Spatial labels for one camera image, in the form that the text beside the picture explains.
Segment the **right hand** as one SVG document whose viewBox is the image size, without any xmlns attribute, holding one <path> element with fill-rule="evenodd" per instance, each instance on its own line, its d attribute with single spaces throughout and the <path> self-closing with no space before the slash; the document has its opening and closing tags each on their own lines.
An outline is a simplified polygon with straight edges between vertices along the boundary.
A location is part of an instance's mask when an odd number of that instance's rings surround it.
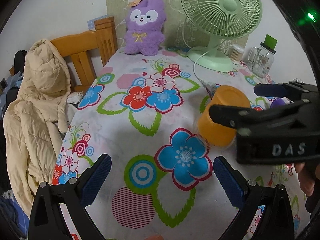
<svg viewBox="0 0 320 240">
<path fill-rule="evenodd" d="M 295 163 L 295 172 L 298 174 L 300 189 L 310 197 L 315 187 L 315 179 L 319 179 L 319 164 L 314 171 L 310 171 L 305 163 Z"/>
</svg>

